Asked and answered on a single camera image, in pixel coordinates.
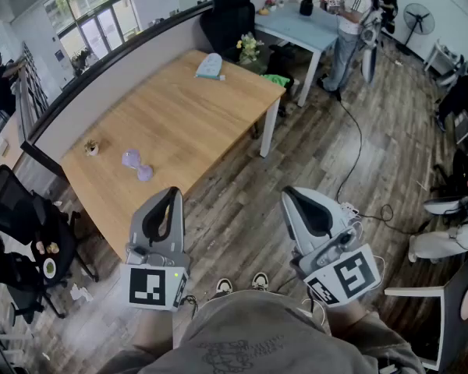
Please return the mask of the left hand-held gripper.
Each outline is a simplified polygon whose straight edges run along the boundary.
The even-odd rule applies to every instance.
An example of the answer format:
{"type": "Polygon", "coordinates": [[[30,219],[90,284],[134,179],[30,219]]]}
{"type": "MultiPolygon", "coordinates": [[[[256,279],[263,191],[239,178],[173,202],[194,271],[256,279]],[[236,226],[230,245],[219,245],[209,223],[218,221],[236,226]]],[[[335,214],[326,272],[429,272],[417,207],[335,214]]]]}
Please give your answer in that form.
{"type": "Polygon", "coordinates": [[[190,277],[190,257],[183,252],[183,195],[177,187],[153,195],[134,213],[130,241],[142,245],[129,245],[120,265],[123,300],[136,309],[176,311],[190,277]],[[171,252],[142,246],[167,237],[171,252]]]}

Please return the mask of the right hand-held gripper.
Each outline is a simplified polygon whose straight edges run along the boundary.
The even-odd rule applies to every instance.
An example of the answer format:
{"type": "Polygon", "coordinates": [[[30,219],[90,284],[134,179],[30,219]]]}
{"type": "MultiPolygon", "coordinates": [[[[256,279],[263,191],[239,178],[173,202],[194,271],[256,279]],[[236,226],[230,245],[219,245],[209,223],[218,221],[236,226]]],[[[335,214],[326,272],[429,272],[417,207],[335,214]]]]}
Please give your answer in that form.
{"type": "Polygon", "coordinates": [[[335,200],[312,189],[286,186],[282,208],[300,251],[294,252],[291,266],[319,302],[346,305],[380,284],[371,247],[354,228],[345,229],[349,218],[335,200]]]}

